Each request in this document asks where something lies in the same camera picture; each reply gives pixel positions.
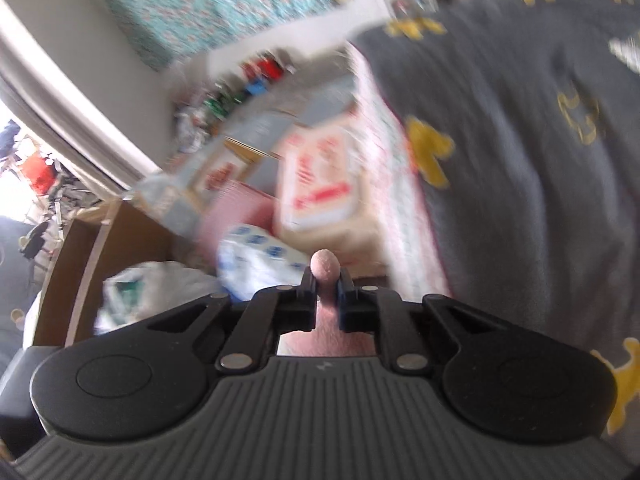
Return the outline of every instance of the dark gray bedding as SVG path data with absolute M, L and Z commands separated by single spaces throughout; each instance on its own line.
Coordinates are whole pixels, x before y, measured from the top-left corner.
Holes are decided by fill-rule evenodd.
M 640 40 L 640 0 L 478 0 L 433 19 L 446 33 L 352 43 L 404 126 L 454 143 L 431 161 L 448 185 L 416 176 L 449 290 L 617 367 L 606 438 L 639 463 L 640 75 L 609 41 Z

